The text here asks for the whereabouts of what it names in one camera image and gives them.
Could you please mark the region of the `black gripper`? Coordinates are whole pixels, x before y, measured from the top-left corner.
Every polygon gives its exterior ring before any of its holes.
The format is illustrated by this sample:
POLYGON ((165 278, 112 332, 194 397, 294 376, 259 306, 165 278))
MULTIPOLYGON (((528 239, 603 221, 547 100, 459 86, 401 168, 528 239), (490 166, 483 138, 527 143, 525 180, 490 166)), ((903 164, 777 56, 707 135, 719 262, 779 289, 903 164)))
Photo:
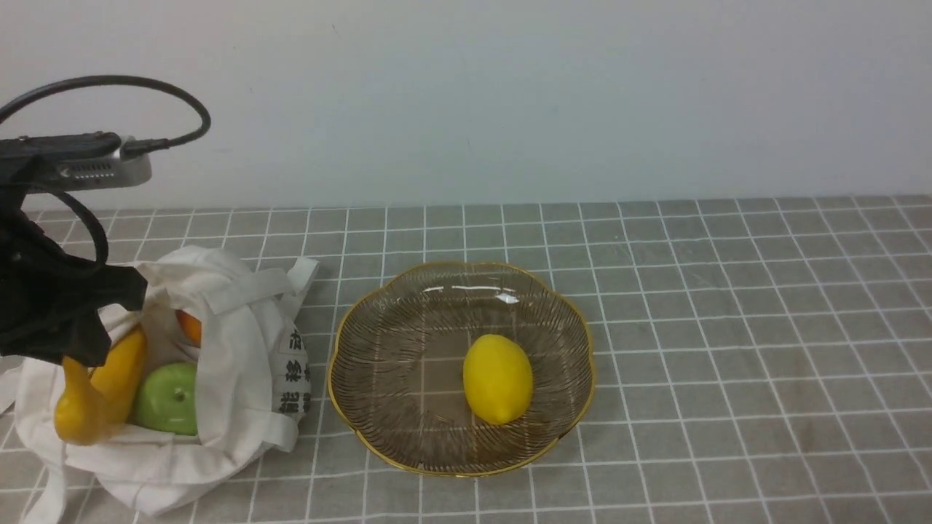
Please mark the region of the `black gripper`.
POLYGON ((117 304, 142 311, 149 282, 135 266, 103 266, 77 258, 52 241, 19 208, 2 209, 2 355, 57 357, 84 368, 106 362, 112 347, 100 316, 70 302, 91 277, 91 304, 100 309, 117 304))

